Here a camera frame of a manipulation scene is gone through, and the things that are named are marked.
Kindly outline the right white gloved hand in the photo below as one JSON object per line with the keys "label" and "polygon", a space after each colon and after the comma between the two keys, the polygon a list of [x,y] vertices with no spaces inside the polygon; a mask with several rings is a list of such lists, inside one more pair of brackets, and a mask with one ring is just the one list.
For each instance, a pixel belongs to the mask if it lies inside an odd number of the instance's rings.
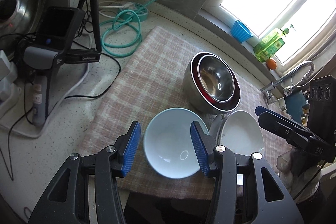
{"label": "right white gloved hand", "polygon": [[321,167],[311,163],[296,148],[278,156],[279,177],[297,205],[322,205]]}

